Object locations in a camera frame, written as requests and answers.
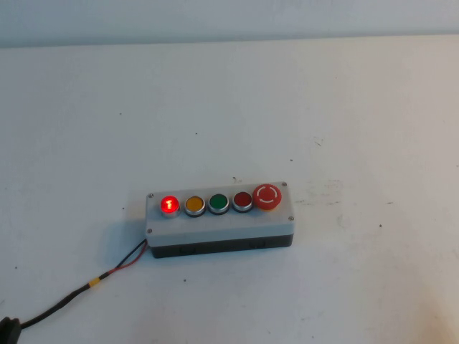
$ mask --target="white table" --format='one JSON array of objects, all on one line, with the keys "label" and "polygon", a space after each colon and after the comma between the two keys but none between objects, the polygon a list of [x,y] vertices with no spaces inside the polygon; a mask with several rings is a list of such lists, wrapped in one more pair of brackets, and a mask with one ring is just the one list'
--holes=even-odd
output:
[{"label": "white table", "polygon": [[292,247],[148,253],[20,343],[457,343],[458,61],[458,36],[0,50],[0,317],[117,264],[149,191],[286,180]]}]

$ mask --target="red indicator light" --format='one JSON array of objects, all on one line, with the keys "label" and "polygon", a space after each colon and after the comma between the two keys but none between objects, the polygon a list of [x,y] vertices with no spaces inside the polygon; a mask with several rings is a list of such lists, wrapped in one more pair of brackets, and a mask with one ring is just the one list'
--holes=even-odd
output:
[{"label": "red indicator light", "polygon": [[232,207],[235,211],[240,213],[246,213],[252,209],[252,197],[247,192],[236,193],[235,197],[232,199]]},{"label": "red indicator light", "polygon": [[180,203],[174,196],[166,196],[161,200],[161,211],[165,214],[173,214],[180,209]]}]

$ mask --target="background wall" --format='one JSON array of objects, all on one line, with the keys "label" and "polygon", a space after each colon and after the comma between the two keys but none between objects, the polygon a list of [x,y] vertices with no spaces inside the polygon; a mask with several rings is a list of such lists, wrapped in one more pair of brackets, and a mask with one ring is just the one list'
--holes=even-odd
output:
[{"label": "background wall", "polygon": [[0,0],[0,47],[459,33],[459,0]]}]

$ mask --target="illuminated red button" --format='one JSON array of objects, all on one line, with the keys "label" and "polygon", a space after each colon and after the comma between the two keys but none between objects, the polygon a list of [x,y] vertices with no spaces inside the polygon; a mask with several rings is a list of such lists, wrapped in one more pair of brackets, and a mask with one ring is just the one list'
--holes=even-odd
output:
[{"label": "illuminated red button", "polygon": [[273,210],[282,200],[282,194],[277,186],[262,184],[253,191],[253,202],[262,210]]},{"label": "illuminated red button", "polygon": [[175,217],[180,212],[180,202],[174,196],[166,196],[161,200],[161,211],[165,217]]}]

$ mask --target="yellow tape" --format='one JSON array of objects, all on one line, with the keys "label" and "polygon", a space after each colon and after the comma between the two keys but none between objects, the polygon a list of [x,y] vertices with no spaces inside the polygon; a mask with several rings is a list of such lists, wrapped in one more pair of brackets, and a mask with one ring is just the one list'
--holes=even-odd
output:
[{"label": "yellow tape", "polygon": [[89,287],[92,288],[99,282],[100,282],[100,278],[96,277],[95,279],[93,279],[92,281],[89,282]]}]

